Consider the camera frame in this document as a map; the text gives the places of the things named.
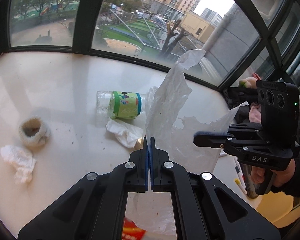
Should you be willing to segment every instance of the bare tree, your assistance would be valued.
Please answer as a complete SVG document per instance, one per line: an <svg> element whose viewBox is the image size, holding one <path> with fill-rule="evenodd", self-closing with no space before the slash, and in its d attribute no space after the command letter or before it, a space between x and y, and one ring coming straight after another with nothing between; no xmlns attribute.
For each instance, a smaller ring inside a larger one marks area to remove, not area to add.
<svg viewBox="0 0 300 240"><path fill-rule="evenodd" d="M166 24L167 36L164 41L163 47L160 51L160 54L159 54L160 57L162 57L162 58L168 57L169 54L171 53L171 51L173 50L173 48L177 45L177 43L183 37L187 36L187 34L185 33L185 30L182 29L181 32L179 33L179 35L170 43L170 39L178 34L177 32L174 32L174 31L180 25L180 23L181 23L181 20L180 19L177 20L172 29L170 27L170 23Z"/></svg>

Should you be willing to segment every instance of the pavement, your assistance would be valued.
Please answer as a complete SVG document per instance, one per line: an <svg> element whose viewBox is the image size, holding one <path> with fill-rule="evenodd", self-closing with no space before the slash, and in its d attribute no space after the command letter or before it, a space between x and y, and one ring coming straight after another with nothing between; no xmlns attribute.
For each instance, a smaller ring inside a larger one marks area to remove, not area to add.
<svg viewBox="0 0 300 240"><path fill-rule="evenodd" d="M71 21L74 21L74 19L38 25L34 28L13 33L10 39L11 46L40 45L35 43L35 40L40 34L41 36L47 36L48 31L50 31L50 36L52 37L49 45L72 46L73 37L68 30L68 25Z"/></svg>

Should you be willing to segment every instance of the window frame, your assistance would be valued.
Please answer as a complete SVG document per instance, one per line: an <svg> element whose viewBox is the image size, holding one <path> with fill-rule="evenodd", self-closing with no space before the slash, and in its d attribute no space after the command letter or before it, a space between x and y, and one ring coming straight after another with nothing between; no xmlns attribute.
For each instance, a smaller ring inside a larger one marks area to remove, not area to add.
<svg viewBox="0 0 300 240"><path fill-rule="evenodd" d="M170 70L169 67L157 63L122 55L115 52L108 52L91 48L94 28L99 11L102 6L102 2L103 0L80 0L77 11L76 24L74 27L72 47L51 45L28 45L11 47L9 30L11 0L2 0L0 2L0 54L17 51L67 52L112 58L115 60L130 62L133 64L154 68L163 72L168 72ZM289 79L286 77L287 75L285 74L285 71L300 51L300 24L283 55L281 55L280 53L275 36L288 17L292 4L293 2L295 2L295 0L282 0L280 7L269 26L266 26L264 20L258 13L257 8L251 0L234 0L234 2L240 7L240 9L245 13L250 22L256 28L257 32L260 35L260 39L257 40L256 43L251 46L250 49L242 56L241 60L237 62L232 71L228 73L226 78L219 86L214 86L206 81L188 74L185 74L186 79L209 87L216 91L223 91L224 88L231 86L242 75L242 73L250 66L250 64L260 54L260 52L266 47L269 52L269 57L271 58L274 65L274 71L272 71L272 73L268 76L268 79L278 80L282 77L285 81L289 80L291 82L291 78Z"/></svg>

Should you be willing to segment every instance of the plastic bag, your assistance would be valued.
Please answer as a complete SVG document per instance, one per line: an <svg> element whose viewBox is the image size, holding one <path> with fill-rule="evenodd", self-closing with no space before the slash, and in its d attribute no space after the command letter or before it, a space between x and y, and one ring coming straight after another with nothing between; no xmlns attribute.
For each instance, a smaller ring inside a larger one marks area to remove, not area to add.
<svg viewBox="0 0 300 240"><path fill-rule="evenodd" d="M196 147L193 144L194 134L198 131L226 134L239 108L230 110L210 124L202 124L195 117L184 117L182 129L173 126L180 109L192 92L185 81L183 70L196 65L204 56L204 52L190 50L179 58L156 91L146 120L146 137L154 136L156 147L167 151L172 161L183 165L189 172L199 174L203 171L213 171L220 149ZM130 193L126 216L138 227L149 232L176 234L169 192Z"/></svg>
<svg viewBox="0 0 300 240"><path fill-rule="evenodd" d="M150 87L149 91L146 93L146 104L145 104L146 116L148 116L148 114L150 112L150 108L153 103L155 92L157 92L157 87L152 86L152 87Z"/></svg>

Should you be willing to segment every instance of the white tissue paper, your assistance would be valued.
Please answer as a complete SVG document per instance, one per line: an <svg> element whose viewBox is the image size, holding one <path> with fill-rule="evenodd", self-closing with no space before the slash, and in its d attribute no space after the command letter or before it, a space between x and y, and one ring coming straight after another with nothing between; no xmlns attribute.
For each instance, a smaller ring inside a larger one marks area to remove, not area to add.
<svg viewBox="0 0 300 240"><path fill-rule="evenodd" d="M32 180L32 171L37 160L32 157L32 153L29 150L6 145L0 149L0 154L4 162L16 168L17 172L14 175L16 184Z"/></svg>
<svg viewBox="0 0 300 240"><path fill-rule="evenodd" d="M146 120L148 144L149 138L154 136L156 147L167 151L170 160L197 174L212 172L221 150L195 146L194 134L199 131L226 134L241 106L210 124L202 124L195 117L184 117L182 129L173 126L180 109L192 92L185 81L183 70L198 64L204 53L204 50L190 50L178 59L155 93ZM126 211L126 217L133 220L138 227L152 233L176 234L170 193L129 193L127 207L130 208Z"/></svg>
<svg viewBox="0 0 300 240"><path fill-rule="evenodd" d="M142 128L123 122L120 119L109 118L106 129L114 133L117 140L127 148L133 148L137 140L144 136Z"/></svg>

